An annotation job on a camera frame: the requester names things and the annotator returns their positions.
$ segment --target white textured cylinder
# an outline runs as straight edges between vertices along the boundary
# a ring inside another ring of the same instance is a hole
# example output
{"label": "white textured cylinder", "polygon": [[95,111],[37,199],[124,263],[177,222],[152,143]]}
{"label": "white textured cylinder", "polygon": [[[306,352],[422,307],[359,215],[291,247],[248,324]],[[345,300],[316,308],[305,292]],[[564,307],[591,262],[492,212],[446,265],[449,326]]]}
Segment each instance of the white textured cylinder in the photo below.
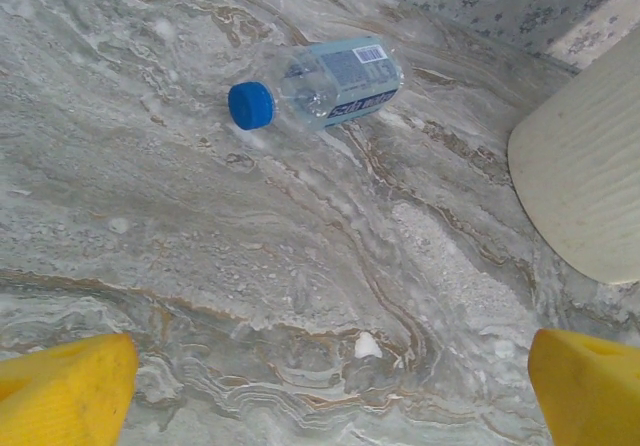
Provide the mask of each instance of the white textured cylinder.
{"label": "white textured cylinder", "polygon": [[563,259],[601,282],[640,280],[640,28],[516,127],[509,168]]}

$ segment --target white debris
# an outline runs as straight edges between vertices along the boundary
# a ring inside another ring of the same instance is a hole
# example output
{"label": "white debris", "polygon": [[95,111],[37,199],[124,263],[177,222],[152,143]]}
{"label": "white debris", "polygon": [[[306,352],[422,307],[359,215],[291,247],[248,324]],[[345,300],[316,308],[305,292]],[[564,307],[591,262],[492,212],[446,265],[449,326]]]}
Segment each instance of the white debris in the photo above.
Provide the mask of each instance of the white debris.
{"label": "white debris", "polygon": [[365,358],[367,356],[375,356],[376,358],[382,357],[382,350],[376,340],[373,339],[370,333],[363,331],[360,333],[360,337],[356,340],[356,358]]}
{"label": "white debris", "polygon": [[31,196],[31,191],[26,191],[24,189],[12,189],[9,191],[10,196]]}
{"label": "white debris", "polygon": [[495,342],[494,348],[496,351],[496,356],[500,359],[509,359],[513,358],[516,353],[515,344],[513,341],[509,341],[506,339],[500,339]]}
{"label": "white debris", "polygon": [[125,218],[113,218],[109,221],[109,230],[116,234],[124,234],[129,231],[129,221]]}
{"label": "white debris", "polygon": [[11,16],[19,16],[23,19],[30,20],[36,15],[36,10],[29,0],[12,0],[8,3],[2,3],[0,5],[4,9],[5,13]]}
{"label": "white debris", "polygon": [[164,18],[160,18],[154,23],[153,30],[167,43],[171,43],[176,39],[176,28]]}

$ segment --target clear plastic bottle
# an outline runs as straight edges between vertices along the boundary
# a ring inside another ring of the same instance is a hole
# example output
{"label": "clear plastic bottle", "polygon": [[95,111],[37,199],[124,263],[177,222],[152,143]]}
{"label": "clear plastic bottle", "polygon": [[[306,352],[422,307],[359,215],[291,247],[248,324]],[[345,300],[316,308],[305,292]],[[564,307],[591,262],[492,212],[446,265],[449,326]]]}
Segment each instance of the clear plastic bottle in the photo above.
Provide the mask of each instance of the clear plastic bottle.
{"label": "clear plastic bottle", "polygon": [[405,83],[403,59],[377,37],[279,47],[261,63],[254,81],[229,91],[244,130],[285,121],[319,131],[378,111]]}

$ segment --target yellow foam block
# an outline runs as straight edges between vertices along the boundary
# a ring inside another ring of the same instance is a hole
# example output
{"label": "yellow foam block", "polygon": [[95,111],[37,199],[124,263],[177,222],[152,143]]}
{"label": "yellow foam block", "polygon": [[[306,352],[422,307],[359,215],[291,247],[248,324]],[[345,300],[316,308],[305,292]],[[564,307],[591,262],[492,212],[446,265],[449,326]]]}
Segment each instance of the yellow foam block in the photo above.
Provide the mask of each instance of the yellow foam block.
{"label": "yellow foam block", "polygon": [[556,446],[640,445],[640,349],[543,329],[529,376]]}
{"label": "yellow foam block", "polygon": [[115,445],[137,368],[127,334],[0,362],[0,445]]}

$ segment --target gray marble surface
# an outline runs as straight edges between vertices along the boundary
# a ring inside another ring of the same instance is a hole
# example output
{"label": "gray marble surface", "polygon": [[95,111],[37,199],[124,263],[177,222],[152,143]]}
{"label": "gray marble surface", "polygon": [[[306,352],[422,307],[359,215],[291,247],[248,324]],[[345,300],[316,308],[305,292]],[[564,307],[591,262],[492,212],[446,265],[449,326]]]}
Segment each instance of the gray marble surface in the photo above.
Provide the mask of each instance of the gray marble surface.
{"label": "gray marble surface", "polygon": [[[547,445],[536,329],[639,344],[637,288],[568,268],[510,184],[565,71],[394,0],[0,4],[0,357],[131,332],[121,444]],[[389,108],[231,124],[262,43],[368,32],[413,66]]]}

